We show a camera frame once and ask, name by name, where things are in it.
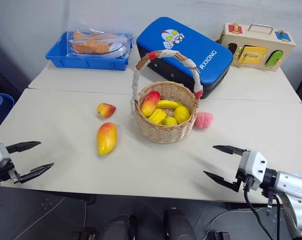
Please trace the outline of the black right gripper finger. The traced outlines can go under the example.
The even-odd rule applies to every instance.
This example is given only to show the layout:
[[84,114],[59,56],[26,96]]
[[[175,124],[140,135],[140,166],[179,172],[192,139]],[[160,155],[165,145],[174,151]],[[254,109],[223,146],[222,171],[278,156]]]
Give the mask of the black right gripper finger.
[[203,172],[217,184],[227,187],[235,192],[239,191],[239,188],[241,186],[241,179],[237,179],[237,181],[234,181],[234,182],[227,182],[224,180],[223,177],[221,177],[219,175],[216,175],[216,174],[213,174],[213,173],[207,172],[207,171],[203,171]]
[[240,156],[247,151],[246,149],[241,149],[230,145],[214,145],[213,148],[230,155],[236,154]]

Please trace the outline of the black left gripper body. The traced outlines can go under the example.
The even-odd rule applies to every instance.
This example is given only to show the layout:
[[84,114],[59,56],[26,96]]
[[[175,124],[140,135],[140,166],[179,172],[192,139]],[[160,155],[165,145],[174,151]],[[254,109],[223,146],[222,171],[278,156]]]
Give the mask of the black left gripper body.
[[14,184],[20,182],[20,175],[17,173],[11,160],[3,167],[0,167],[0,182],[5,182],[7,180],[12,180]]

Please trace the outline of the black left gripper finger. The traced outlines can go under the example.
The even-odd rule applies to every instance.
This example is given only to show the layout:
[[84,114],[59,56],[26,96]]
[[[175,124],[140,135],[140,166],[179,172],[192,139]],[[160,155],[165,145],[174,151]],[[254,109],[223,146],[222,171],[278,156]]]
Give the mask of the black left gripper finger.
[[41,144],[39,141],[20,142],[6,147],[8,153],[23,152]]
[[37,178],[40,175],[42,175],[43,173],[45,173],[47,170],[49,170],[52,166],[54,166],[54,163],[45,164],[45,165],[32,169],[29,173],[27,173],[25,175],[21,175],[21,174],[17,173],[16,171],[14,171],[14,174],[15,174],[14,183],[23,184],[34,178]]

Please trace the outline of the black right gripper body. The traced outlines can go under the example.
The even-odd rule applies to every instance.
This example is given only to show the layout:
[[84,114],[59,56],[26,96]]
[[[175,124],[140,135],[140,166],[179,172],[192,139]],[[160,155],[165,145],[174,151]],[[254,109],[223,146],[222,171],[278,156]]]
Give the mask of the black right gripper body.
[[244,188],[256,190],[260,185],[260,154],[247,150],[241,155],[241,160],[236,173],[236,179],[241,179]]

